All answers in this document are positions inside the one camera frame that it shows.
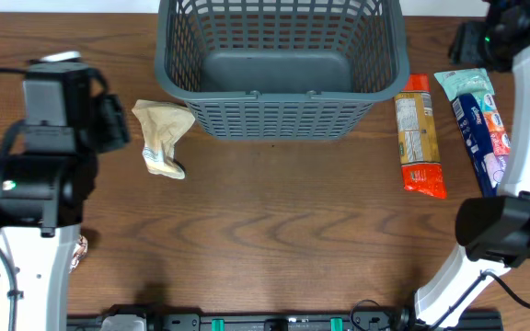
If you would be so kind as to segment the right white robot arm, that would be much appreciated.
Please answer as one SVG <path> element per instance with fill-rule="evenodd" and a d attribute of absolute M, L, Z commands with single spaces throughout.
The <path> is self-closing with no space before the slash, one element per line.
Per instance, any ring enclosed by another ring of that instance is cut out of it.
<path fill-rule="evenodd" d="M 452 63 L 513 74 L 511 151 L 495 196 L 465 200 L 455 220 L 455 249 L 395 316 L 393 330 L 454 328 L 492 282 L 530 259 L 530 1 L 492 1 L 483 21 L 458 28 Z"/>

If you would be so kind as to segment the orange spaghetti packet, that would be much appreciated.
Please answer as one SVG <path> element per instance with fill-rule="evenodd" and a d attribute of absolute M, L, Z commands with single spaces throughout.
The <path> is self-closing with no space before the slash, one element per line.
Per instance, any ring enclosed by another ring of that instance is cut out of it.
<path fill-rule="evenodd" d="M 404 189 L 445 199 L 428 75 L 412 74 L 394 102 Z"/>

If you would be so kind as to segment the blue tissue multipack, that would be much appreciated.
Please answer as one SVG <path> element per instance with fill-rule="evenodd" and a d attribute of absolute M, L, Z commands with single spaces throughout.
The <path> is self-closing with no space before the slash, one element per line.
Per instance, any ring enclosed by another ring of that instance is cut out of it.
<path fill-rule="evenodd" d="M 511 151 L 494 96 L 464 94 L 452 101 L 458 128 L 484 197 L 493 197 L 504 176 Z"/>

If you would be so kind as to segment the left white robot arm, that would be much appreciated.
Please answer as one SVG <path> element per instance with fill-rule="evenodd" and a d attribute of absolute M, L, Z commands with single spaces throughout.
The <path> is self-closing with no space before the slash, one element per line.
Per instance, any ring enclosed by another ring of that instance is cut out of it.
<path fill-rule="evenodd" d="M 130 136 L 99 70 L 63 61 L 21 73 L 26 115 L 0 142 L 0 330 L 64 330 L 98 156 Z"/>

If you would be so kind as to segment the grey plastic laundry basket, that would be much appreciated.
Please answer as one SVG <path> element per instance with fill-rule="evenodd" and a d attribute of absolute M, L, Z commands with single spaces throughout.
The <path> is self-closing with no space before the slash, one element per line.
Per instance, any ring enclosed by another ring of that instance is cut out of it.
<path fill-rule="evenodd" d="M 226 140 L 333 140 L 409 79 L 397 0 L 162 0 L 155 74 Z"/>

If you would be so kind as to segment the mint green wipes packet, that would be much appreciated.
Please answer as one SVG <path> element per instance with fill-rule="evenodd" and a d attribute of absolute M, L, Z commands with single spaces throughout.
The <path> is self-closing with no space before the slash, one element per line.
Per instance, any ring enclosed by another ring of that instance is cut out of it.
<path fill-rule="evenodd" d="M 495 94 L 488 72 L 484 68 L 438 72 L 434 74 L 434 77 L 449 101 L 464 94 L 477 92 Z"/>

